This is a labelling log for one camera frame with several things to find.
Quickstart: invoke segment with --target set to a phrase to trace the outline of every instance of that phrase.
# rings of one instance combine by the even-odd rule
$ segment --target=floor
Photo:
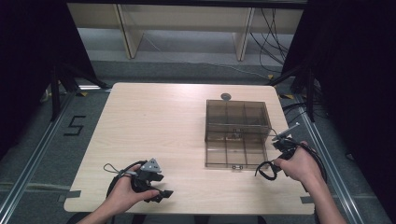
[[[120,31],[79,31],[97,76],[109,83],[120,80],[170,80],[261,85],[268,81],[269,75],[277,76],[281,70],[280,63],[267,54],[260,55],[260,48],[251,36],[245,59],[238,62],[231,34],[147,31],[136,57],[128,60]],[[262,43],[261,34],[254,36]],[[278,36],[278,41],[286,48],[291,40],[292,35]],[[283,60],[278,49],[268,49],[280,61]],[[136,76],[131,75],[131,69],[134,69]],[[154,79],[154,76],[169,73],[167,71],[170,70],[178,72],[178,76],[185,74],[193,79]],[[303,100],[301,96],[289,96],[288,86],[291,82],[292,79],[288,79],[276,87],[283,106]],[[87,93],[86,96],[64,94],[62,102],[67,109],[56,122],[50,122],[50,101],[43,102],[31,123],[26,126],[20,142],[1,160],[0,201],[15,201],[8,208],[9,215],[2,217],[1,223],[66,223],[74,215],[63,210],[64,196],[73,182],[109,95],[108,91]],[[359,167],[345,156],[347,148],[332,126],[325,107],[315,105],[316,122],[313,125],[303,108],[285,112],[290,125],[294,122],[303,124],[301,130],[292,133],[295,139],[307,140],[320,151],[329,152],[329,157],[324,155],[333,167],[330,169],[333,174],[330,174],[329,187],[348,223],[391,223]],[[67,135],[76,132],[70,127],[71,120],[75,121],[74,124],[83,125],[79,135]],[[43,141],[42,136],[47,136],[48,141]],[[23,182],[23,179],[25,188],[21,188],[19,194],[12,194],[13,184]],[[350,194],[353,203],[344,201],[343,190]],[[119,216],[117,223],[128,223],[131,217],[129,214]],[[315,223],[312,216],[265,216],[265,219],[268,223]]]

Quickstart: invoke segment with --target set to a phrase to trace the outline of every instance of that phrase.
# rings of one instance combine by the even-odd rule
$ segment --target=hand
[[[136,171],[139,168],[140,165],[136,165],[130,171]],[[123,176],[117,181],[105,201],[79,223],[104,223],[110,217],[124,213],[136,203],[155,197],[159,193],[155,189],[136,193],[132,190],[131,177]]]
[[[294,155],[288,161],[276,159],[274,160],[274,164],[279,166],[292,179],[300,181],[303,184],[322,180],[317,163],[302,147],[297,147]]]

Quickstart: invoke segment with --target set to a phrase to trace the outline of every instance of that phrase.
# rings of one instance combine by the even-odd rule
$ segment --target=black tape marking
[[[84,125],[74,125],[73,122],[75,121],[75,119],[85,119],[85,118],[86,118],[86,116],[74,116],[69,123],[69,128],[78,128],[78,132],[77,133],[64,133],[64,136],[79,136]]]

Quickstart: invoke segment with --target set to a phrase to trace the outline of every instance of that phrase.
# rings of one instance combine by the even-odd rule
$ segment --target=table
[[[303,186],[278,174],[276,181],[254,176],[251,170],[205,168],[206,99],[224,92],[235,101],[264,101],[273,128],[288,128],[276,90],[269,86],[117,83],[93,133],[68,198],[69,212],[93,211],[106,197],[114,174],[106,163],[123,169],[155,158],[164,179],[153,183],[174,193],[160,203],[138,203],[128,212],[144,214],[262,215],[312,214],[302,203]],[[267,141],[269,159],[279,155]]]

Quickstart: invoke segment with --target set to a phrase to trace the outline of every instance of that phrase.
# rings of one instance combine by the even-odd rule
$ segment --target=transparent plastic box
[[[256,169],[270,132],[265,102],[207,100],[205,166]]]

